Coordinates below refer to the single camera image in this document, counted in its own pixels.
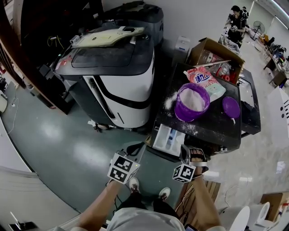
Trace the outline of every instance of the purple lid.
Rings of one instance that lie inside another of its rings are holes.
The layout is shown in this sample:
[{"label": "purple lid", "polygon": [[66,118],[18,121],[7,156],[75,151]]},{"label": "purple lid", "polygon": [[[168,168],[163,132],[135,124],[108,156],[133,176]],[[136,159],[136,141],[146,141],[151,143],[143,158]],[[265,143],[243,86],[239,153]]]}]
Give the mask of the purple lid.
[{"label": "purple lid", "polygon": [[240,116],[239,104],[231,97],[225,97],[223,99],[223,109],[230,118],[238,118]]}]

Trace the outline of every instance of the cardboard box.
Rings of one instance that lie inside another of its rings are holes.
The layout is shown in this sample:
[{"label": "cardboard box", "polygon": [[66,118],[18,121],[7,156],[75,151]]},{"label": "cardboard box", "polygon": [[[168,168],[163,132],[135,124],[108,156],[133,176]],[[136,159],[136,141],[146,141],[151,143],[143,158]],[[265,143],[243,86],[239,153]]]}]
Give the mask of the cardboard box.
[{"label": "cardboard box", "polygon": [[287,198],[289,198],[289,192],[263,194],[260,203],[270,203],[270,208],[267,213],[266,220],[275,222],[279,213],[279,208],[282,204],[286,203]]},{"label": "cardboard box", "polygon": [[234,52],[230,51],[228,48],[223,46],[222,44],[210,39],[210,38],[203,38],[199,40],[199,44],[192,48],[191,53],[188,57],[187,63],[189,65],[197,65],[201,56],[202,51],[208,50],[211,51],[213,54],[219,56],[224,60],[231,60],[232,66],[236,69],[236,78],[231,81],[232,83],[236,84],[237,80],[239,79],[239,74],[242,71],[243,64],[245,61],[241,59],[238,55]]}]

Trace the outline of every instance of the white sneaker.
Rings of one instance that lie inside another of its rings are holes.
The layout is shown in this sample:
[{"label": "white sneaker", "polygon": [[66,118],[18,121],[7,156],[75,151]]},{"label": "white sneaker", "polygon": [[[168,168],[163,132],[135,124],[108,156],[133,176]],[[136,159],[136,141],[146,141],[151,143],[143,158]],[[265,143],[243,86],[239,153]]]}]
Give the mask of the white sneaker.
[{"label": "white sneaker", "polygon": [[140,193],[140,189],[139,188],[140,188],[139,180],[136,177],[132,177],[130,179],[131,193],[135,193],[135,192]]},{"label": "white sneaker", "polygon": [[168,187],[163,188],[160,191],[160,193],[158,195],[158,198],[160,198],[162,201],[165,201],[168,198],[168,196],[170,195],[170,193],[171,193],[171,189],[170,188],[168,188]]}]

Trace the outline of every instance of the purple bucket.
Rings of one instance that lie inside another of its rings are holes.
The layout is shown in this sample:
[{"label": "purple bucket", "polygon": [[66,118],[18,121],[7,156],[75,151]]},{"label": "purple bucket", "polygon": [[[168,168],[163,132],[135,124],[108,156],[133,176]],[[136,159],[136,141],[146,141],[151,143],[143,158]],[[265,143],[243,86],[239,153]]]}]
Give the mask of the purple bucket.
[{"label": "purple bucket", "polygon": [[[189,88],[189,89],[200,94],[200,96],[205,101],[204,110],[194,111],[194,110],[186,107],[182,103],[180,93],[186,88]],[[194,119],[199,118],[202,114],[204,114],[207,111],[207,109],[209,108],[209,105],[210,105],[210,96],[209,96],[208,92],[206,91],[206,89],[204,89],[202,86],[200,86],[196,83],[186,83],[186,84],[181,86],[181,88],[179,89],[179,91],[177,93],[177,103],[176,103],[176,107],[175,107],[175,114],[179,120],[182,120],[184,122],[190,122],[190,121],[193,121]]]}]

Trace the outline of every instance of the shiny floor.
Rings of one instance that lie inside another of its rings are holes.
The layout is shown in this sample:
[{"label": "shiny floor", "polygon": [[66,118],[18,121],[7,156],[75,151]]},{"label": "shiny floor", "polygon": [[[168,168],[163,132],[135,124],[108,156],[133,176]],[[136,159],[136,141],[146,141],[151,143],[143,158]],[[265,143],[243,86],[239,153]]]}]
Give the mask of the shiny floor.
[{"label": "shiny floor", "polygon": [[[267,95],[274,87],[268,84],[271,80],[266,63],[254,47],[254,41],[246,36],[241,46],[244,67],[252,73],[260,108],[261,132],[244,137],[241,147],[229,154],[212,157],[207,178],[221,182],[216,206],[245,205],[259,203],[263,193],[289,190],[289,148],[275,149],[270,133],[270,114],[267,106]],[[287,94],[289,88],[283,88]]]},{"label": "shiny floor", "polygon": [[[219,154],[209,162],[207,180],[221,182],[216,200],[218,208],[260,202],[263,193],[289,190],[288,148],[275,150],[271,141],[269,108],[266,97],[274,89],[263,67],[266,62],[253,46],[253,40],[244,39],[241,47],[245,68],[251,71],[255,82],[262,131],[242,139],[241,147],[228,154]],[[9,103],[14,97],[7,90]],[[129,131],[110,130],[97,133],[87,124],[89,118],[75,105],[66,116],[50,110],[26,91],[17,91],[19,109],[15,128],[10,136],[17,149],[42,181],[60,198],[79,211],[84,211],[102,191],[108,181],[108,165],[114,152],[123,143],[144,140],[145,136]],[[4,125],[12,127],[15,111],[2,115]],[[285,167],[276,173],[277,162]],[[177,164],[146,152],[137,173],[141,191],[147,196],[157,194],[163,187],[171,187],[169,204],[174,205],[182,184],[171,179]],[[124,187],[120,198],[125,199]]]}]

